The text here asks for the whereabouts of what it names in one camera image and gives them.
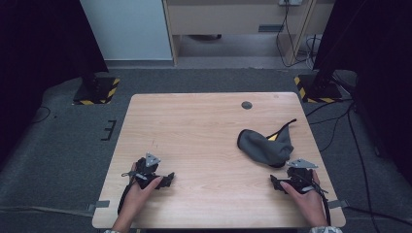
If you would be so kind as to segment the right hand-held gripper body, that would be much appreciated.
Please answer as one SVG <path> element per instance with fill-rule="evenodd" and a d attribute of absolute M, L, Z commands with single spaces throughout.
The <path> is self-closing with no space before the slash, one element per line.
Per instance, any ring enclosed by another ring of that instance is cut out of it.
<path fill-rule="evenodd" d="M 298 158 L 294 161 L 288 161 L 287 165 L 289 166 L 287 175 L 290 178 L 290 185 L 298 193 L 304 194 L 310 190 L 315 190 L 322 194 L 326 193 L 317 181 L 317 175 L 315 174 L 316 164 Z"/>

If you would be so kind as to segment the person's right hand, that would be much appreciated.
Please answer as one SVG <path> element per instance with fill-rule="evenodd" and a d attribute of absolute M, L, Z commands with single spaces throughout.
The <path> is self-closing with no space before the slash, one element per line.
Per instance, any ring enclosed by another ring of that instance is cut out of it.
<path fill-rule="evenodd" d="M 280 182 L 280 185 L 288 193 L 311 227 L 328 226 L 323 199 L 315 190 L 300 194 L 288 183 Z"/>

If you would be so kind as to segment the beige wooden desk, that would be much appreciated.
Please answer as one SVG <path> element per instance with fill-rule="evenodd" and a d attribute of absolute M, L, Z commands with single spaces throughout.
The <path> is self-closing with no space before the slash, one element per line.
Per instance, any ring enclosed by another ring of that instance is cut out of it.
<path fill-rule="evenodd" d="M 172 56 L 178 58 L 183 35 L 275 33 L 286 62 L 297 60 L 309 35 L 326 29 L 335 0 L 303 0 L 279 6 L 279 0 L 162 0 Z"/>

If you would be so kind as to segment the grey tape piece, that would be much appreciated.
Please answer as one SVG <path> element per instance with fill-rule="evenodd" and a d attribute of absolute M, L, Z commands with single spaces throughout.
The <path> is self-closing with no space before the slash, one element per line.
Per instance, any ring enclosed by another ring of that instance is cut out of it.
<path fill-rule="evenodd" d="M 347 200 L 333 200 L 329 201 L 327 204 L 330 209 L 348 208 L 350 206 Z"/>
<path fill-rule="evenodd" d="M 88 204 L 86 207 L 86 210 L 88 212 L 94 212 L 98 208 L 108 208 L 109 205 L 110 205 L 109 200 L 96 201 L 94 204 Z"/>

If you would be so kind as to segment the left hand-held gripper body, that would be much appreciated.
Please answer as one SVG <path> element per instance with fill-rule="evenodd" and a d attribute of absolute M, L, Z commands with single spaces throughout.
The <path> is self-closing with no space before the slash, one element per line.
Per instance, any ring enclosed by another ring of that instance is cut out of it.
<path fill-rule="evenodd" d="M 122 174 L 123 177 L 129 177 L 129 184 L 125 189 L 128 190 L 134 183 L 138 183 L 142 189 L 146 188 L 157 178 L 155 171 L 159 162 L 159 158 L 147 152 L 146 156 L 141 157 L 129 172 Z"/>

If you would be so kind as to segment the grey and yellow towel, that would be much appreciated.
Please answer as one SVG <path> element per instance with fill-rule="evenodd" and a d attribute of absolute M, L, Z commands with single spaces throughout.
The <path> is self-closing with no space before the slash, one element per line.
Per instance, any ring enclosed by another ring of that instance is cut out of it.
<path fill-rule="evenodd" d="M 296 122 L 296 119 L 287 122 L 269 136 L 263 136 L 254 130 L 244 129 L 238 135 L 237 147 L 255 162 L 274 168 L 283 167 L 291 158 L 294 150 L 289 131 L 293 122 Z"/>

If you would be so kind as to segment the black stand base striped tape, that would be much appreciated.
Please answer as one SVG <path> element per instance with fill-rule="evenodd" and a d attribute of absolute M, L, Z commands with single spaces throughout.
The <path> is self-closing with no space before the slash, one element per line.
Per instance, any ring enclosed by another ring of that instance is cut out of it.
<path fill-rule="evenodd" d="M 73 104 L 108 104 L 111 102 L 119 83 L 118 78 L 96 77 L 94 74 L 90 74 L 82 78 L 82 84 L 73 98 Z"/>
<path fill-rule="evenodd" d="M 317 74 L 301 74 L 293 80 L 304 103 L 332 103 L 342 100 L 337 85 Z"/>

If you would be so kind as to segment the person's left hand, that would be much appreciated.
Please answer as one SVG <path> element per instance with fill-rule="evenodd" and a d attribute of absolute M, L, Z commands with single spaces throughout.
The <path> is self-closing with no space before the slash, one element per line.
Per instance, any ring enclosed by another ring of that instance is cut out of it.
<path fill-rule="evenodd" d="M 143 209 L 146 201 L 161 180 L 162 177 L 157 177 L 144 189 L 142 189 L 138 183 L 134 183 L 124 198 L 118 218 L 129 219 L 133 222 L 133 219 L 136 218 Z"/>

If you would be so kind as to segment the person's right sleeve cuff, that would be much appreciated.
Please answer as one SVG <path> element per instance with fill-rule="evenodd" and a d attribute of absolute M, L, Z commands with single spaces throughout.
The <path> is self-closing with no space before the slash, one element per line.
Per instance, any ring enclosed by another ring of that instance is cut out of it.
<path fill-rule="evenodd" d="M 343 233 L 343 231 L 335 226 L 316 226 L 312 227 L 309 233 Z"/>

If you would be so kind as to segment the white cabinet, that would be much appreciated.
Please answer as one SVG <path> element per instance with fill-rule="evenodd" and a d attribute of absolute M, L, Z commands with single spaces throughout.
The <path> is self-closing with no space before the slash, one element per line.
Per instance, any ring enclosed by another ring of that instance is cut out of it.
<path fill-rule="evenodd" d="M 171 60 L 162 0 L 81 0 L 105 60 Z"/>

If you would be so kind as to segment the dark curtain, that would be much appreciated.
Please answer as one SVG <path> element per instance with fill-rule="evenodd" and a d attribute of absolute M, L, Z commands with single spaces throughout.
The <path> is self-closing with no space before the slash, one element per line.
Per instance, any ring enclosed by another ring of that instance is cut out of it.
<path fill-rule="evenodd" d="M 80 0 L 0 0 L 0 164 L 48 88 L 106 70 Z"/>
<path fill-rule="evenodd" d="M 412 184 L 412 0 L 335 0 L 315 69 L 357 74 L 369 134 Z"/>

